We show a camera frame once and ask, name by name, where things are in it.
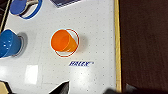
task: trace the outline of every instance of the air hockey table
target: air hockey table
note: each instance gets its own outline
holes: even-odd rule
[[[48,94],[66,81],[69,94],[120,90],[117,3],[81,0],[57,8],[50,0],[43,0],[39,12],[28,20],[8,11],[4,30],[22,36],[24,45],[18,55],[0,58],[0,80],[8,82],[17,94]],[[70,57],[59,57],[51,47],[52,35],[60,29],[73,29],[79,35],[79,47]],[[72,62],[92,63],[76,66]]]

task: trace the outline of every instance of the blue object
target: blue object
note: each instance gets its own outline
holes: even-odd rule
[[[24,12],[27,0],[14,0],[10,6],[10,12],[19,15]]]
[[[10,12],[14,15],[19,15],[23,19],[30,19],[37,14],[42,5],[42,0],[38,0],[36,9],[27,17],[23,17],[21,14],[26,10],[27,0],[14,0],[10,6]]]
[[[86,66],[89,67],[90,64],[94,64],[94,62],[85,62],[85,61],[71,61],[69,66]]]
[[[15,55],[21,48],[21,39],[11,30],[5,30],[0,35],[0,58]]]

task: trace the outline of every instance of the orange cup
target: orange cup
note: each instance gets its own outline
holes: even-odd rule
[[[72,36],[66,30],[58,30],[51,39],[51,47],[55,51],[73,52],[77,48],[77,44]]]

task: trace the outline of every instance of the wooden border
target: wooden border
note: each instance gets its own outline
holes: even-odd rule
[[[0,93],[1,94],[8,94],[9,93],[8,89],[5,86],[5,83],[3,83],[3,82],[0,82]]]
[[[10,6],[10,3],[11,3],[12,0],[8,0],[8,3],[6,5],[6,9],[5,9],[5,13],[4,13],[4,16],[3,16],[3,19],[2,19],[2,22],[1,22],[1,27],[0,27],[0,33],[3,31],[4,29],[4,26],[5,26],[5,23],[6,23],[6,19],[7,19],[7,14],[8,14],[8,11],[9,11],[9,6]]]
[[[119,25],[119,0],[115,0],[115,45],[116,45],[116,91],[122,92],[121,84],[121,50]]]

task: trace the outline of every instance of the white table surface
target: white table surface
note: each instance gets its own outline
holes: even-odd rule
[[[79,48],[68,58],[57,56],[50,46],[52,35],[62,28],[80,37]],[[115,89],[114,0],[81,0],[62,8],[43,0],[32,19],[9,13],[5,29],[21,35],[25,43],[18,56],[0,58],[0,80],[14,93],[48,94],[65,81],[70,81],[69,94]],[[94,64],[69,66],[71,61]]]

